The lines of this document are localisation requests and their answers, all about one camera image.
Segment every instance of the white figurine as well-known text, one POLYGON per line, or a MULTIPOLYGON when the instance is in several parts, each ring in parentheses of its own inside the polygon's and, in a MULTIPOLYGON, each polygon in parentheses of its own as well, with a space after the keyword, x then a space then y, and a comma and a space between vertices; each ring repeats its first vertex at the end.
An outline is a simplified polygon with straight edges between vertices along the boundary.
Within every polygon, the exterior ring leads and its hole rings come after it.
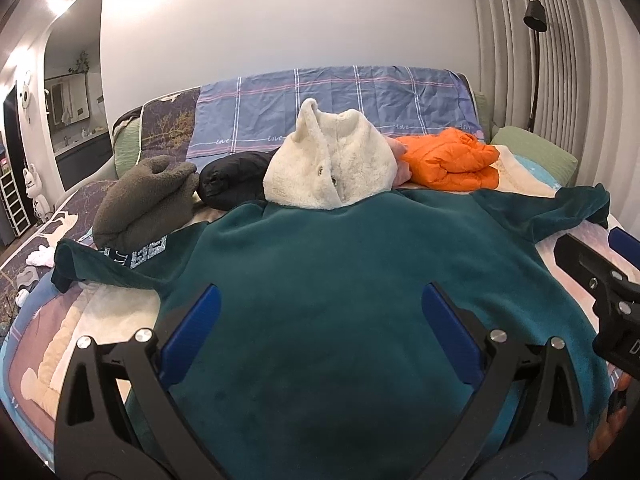
POLYGON ((49 202, 42 194, 42 181, 40 175, 36 171, 33 164, 29 165, 29 169, 22 170, 24 175, 24 184, 27 187, 27 196, 33 200, 33 209, 41 222, 46 222, 53 215, 49 202))

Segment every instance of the brown fleece garment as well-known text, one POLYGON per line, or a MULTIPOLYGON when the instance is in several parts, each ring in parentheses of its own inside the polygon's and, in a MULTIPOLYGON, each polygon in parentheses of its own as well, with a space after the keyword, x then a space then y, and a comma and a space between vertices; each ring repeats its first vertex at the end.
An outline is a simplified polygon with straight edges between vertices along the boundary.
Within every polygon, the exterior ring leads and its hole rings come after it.
POLYGON ((99 249, 131 254, 191 219, 196 166, 183 162, 168 170, 170 161, 167 155, 146 158, 108 190, 94 219, 99 249))

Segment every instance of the orange puffer jacket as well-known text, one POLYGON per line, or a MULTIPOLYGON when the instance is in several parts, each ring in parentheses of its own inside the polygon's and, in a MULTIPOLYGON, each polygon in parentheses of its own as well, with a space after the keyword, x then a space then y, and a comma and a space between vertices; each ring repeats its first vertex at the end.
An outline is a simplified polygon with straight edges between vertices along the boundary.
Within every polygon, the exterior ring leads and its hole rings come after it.
POLYGON ((416 184, 446 191, 498 187, 498 171, 490 164, 498 160, 500 152, 472 135, 447 128, 437 136, 405 136, 398 140, 407 146, 401 159, 409 163, 411 180, 416 184))

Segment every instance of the blue plaid blanket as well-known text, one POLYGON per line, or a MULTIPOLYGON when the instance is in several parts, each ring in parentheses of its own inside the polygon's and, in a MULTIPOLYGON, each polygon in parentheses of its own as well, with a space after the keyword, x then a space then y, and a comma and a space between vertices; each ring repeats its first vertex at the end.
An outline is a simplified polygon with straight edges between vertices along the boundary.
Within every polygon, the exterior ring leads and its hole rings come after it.
POLYGON ((203 86, 187 160, 201 171, 232 153, 274 150, 295 129, 309 97, 323 112, 361 111, 386 136, 438 134, 453 126, 484 139, 471 95, 448 70, 300 68, 203 86))

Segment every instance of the green sweatshirt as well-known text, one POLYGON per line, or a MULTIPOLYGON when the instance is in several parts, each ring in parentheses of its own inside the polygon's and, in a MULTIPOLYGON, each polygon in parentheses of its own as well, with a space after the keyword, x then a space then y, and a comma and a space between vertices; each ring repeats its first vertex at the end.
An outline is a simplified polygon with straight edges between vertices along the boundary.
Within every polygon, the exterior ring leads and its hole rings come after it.
POLYGON ((562 336, 596 424, 608 383, 594 331, 534 244, 583 219, 605 226, 608 209, 600 185, 553 199, 404 190, 331 211, 247 203, 133 255, 62 240, 54 282, 154 288, 159 319, 220 288, 220 318, 171 394, 234 480, 406 480, 471 394, 422 316, 432 281, 488 329, 562 336))

